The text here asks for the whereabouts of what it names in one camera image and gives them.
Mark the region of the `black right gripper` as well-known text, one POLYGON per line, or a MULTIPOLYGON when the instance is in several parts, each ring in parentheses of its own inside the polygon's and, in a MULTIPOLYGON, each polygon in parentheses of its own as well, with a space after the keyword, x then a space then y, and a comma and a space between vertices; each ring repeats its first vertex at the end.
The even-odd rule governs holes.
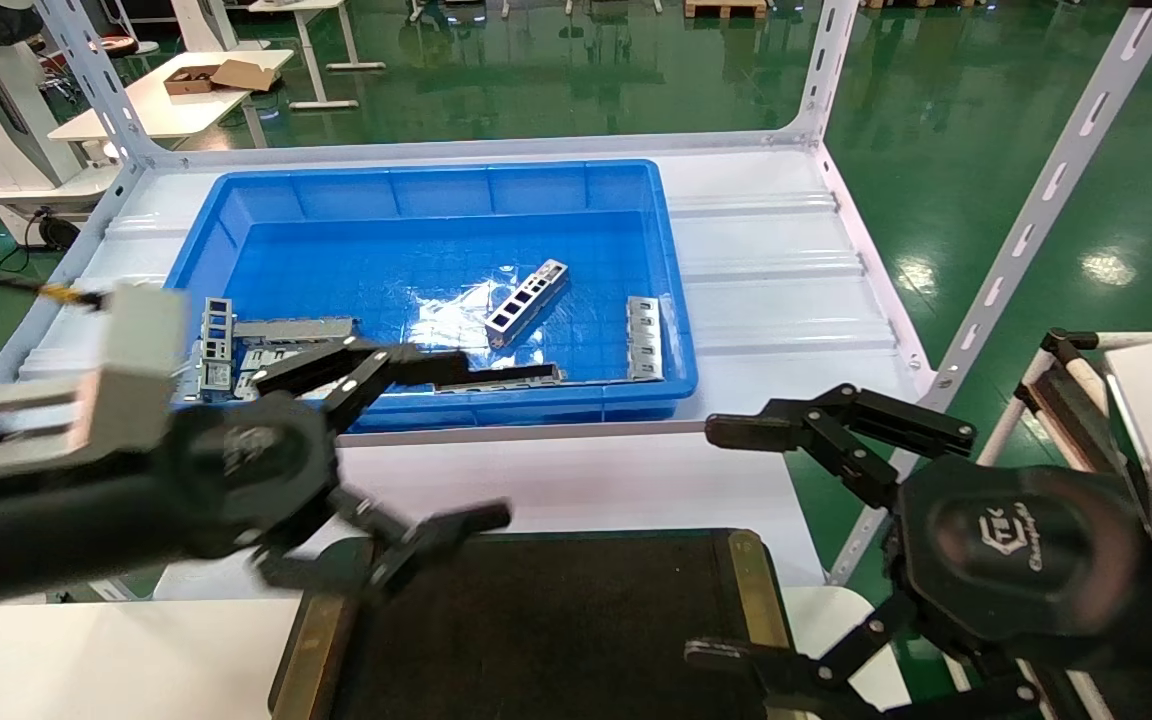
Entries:
POLYGON ((803 450, 870 509, 896 505, 905 575, 923 598, 892 593, 823 659, 742 641, 685 643, 687 664, 753 680, 768 710, 1011 719, 1038 708, 1041 694, 1020 670, 892 708, 865 700, 851 683, 861 667, 901 630, 927 626, 1034 665, 1152 673, 1152 538, 1114 477, 973 464, 963 458, 977 441, 972 424, 851 384, 809 400, 772 397, 759 414, 708 415, 704 434, 730 450, 803 450), (938 458, 897 491, 899 470, 869 439, 938 458), (954 626, 937 623, 924 600, 954 626))

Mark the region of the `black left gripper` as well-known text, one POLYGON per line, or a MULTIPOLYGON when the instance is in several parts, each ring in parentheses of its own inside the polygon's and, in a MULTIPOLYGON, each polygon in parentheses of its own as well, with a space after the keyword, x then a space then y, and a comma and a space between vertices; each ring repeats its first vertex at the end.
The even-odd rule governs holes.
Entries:
POLYGON ((385 602, 475 536, 511 523, 506 498, 410 521, 338 483, 334 435, 392 386, 470 374, 468 356, 361 338, 317 344, 253 374, 260 397, 173 414, 159 445, 0 469, 0 601, 259 547, 271 588, 385 602), (320 411, 296 400, 334 384, 320 411), (291 555, 326 520, 369 553, 291 555))

